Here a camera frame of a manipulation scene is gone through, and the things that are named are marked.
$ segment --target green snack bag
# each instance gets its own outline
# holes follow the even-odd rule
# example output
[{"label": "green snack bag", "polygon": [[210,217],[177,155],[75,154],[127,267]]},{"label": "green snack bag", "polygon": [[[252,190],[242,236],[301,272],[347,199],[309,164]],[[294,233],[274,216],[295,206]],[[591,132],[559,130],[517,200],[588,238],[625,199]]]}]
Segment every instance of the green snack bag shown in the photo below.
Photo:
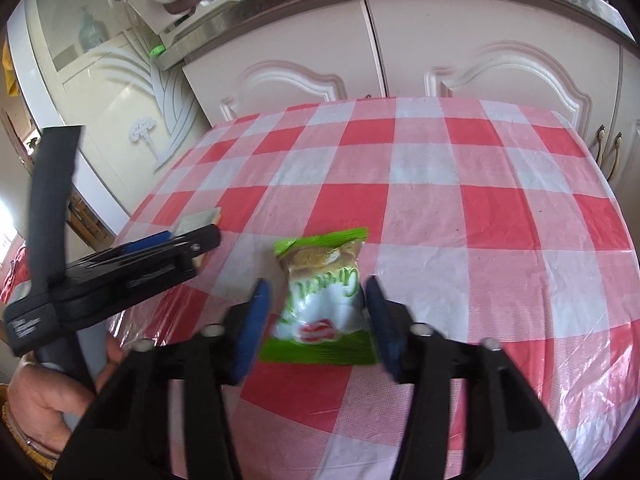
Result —
[{"label": "green snack bag", "polygon": [[282,314],[260,351],[263,361],[369,365],[377,359],[362,308],[358,255],[369,231],[350,229],[279,240],[287,275]]}]

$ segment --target plastic tablecloth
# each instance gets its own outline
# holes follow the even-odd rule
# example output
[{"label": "plastic tablecloth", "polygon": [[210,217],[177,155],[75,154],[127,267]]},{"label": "plastic tablecloth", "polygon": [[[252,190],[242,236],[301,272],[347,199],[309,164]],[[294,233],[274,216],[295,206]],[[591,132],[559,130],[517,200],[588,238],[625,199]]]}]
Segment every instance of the plastic tablecloth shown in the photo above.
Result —
[{"label": "plastic tablecloth", "polygon": [[[303,105],[215,126],[140,205],[119,241],[222,207],[222,244],[197,278],[113,320],[124,342],[190,338],[258,277],[284,298],[281,237],[369,228],[363,278],[451,339],[501,340],[580,473],[639,397],[640,273],[618,204],[554,112],[462,99]],[[460,471],[453,388],[447,476]],[[174,471],[185,474],[180,386]],[[226,406],[246,479],[388,478],[412,388],[381,367],[257,362]]]}]

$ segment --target finger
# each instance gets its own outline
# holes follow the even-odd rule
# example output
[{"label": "finger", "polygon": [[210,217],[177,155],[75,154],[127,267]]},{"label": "finger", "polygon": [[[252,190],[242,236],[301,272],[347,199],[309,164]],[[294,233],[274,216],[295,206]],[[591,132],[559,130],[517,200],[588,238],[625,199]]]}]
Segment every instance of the finger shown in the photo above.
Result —
[{"label": "finger", "polygon": [[71,438],[71,430],[60,415],[60,418],[49,428],[46,434],[40,434],[34,438],[49,449],[57,453],[62,453],[66,443]]},{"label": "finger", "polygon": [[22,363],[34,363],[38,364],[38,360],[36,359],[35,352],[27,352],[22,356]]},{"label": "finger", "polygon": [[115,373],[118,368],[118,364],[112,361],[109,361],[104,368],[100,371],[98,376],[95,378],[95,389],[98,393],[102,391],[104,385],[107,383],[111,376]]},{"label": "finger", "polygon": [[33,389],[45,408],[83,416],[94,400],[89,390],[66,375],[36,365],[29,368]]},{"label": "finger", "polygon": [[110,334],[107,336],[107,358],[116,364],[120,364],[124,359],[124,352],[118,340]]}]

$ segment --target red cloth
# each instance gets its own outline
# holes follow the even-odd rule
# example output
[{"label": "red cloth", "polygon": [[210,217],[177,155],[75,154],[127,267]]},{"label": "red cloth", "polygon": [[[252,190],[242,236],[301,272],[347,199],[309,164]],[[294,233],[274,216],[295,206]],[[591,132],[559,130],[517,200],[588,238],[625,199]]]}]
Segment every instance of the red cloth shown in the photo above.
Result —
[{"label": "red cloth", "polygon": [[[503,341],[583,476],[640,396],[638,259],[609,185],[559,114],[392,98],[239,118],[178,161],[120,241],[215,206],[223,238],[209,262],[127,312],[119,336],[187,339],[258,277],[283,291],[278,238],[366,226],[362,279],[378,275],[389,298],[449,338]],[[244,477],[388,478],[411,391],[380,367],[257,362],[226,391]],[[465,420],[460,384],[453,394],[449,476]],[[179,447],[181,432],[173,439]]]},{"label": "red cloth", "polygon": [[9,301],[16,285],[26,282],[29,279],[29,269],[27,268],[27,245],[22,244],[15,253],[15,258],[11,262],[11,270],[4,279],[0,301],[4,304]]}]

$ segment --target utensil holder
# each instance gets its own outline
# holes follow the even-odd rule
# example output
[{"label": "utensil holder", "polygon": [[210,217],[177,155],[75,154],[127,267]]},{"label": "utensil holder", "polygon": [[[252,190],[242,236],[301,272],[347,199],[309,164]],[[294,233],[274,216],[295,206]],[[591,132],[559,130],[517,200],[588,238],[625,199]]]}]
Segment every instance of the utensil holder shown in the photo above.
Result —
[{"label": "utensil holder", "polygon": [[[220,12],[222,7],[230,6],[240,0],[202,0],[193,9],[181,14],[168,13],[162,4],[153,0],[124,0],[142,18],[142,20],[162,39],[164,46],[169,47],[175,43],[180,34],[194,22],[208,14]],[[191,13],[187,19],[175,25],[178,20]]]},{"label": "utensil holder", "polygon": [[169,14],[162,4],[153,0],[124,0],[124,2],[129,4],[149,28],[159,36],[177,20],[189,13],[187,10],[182,14]]}]

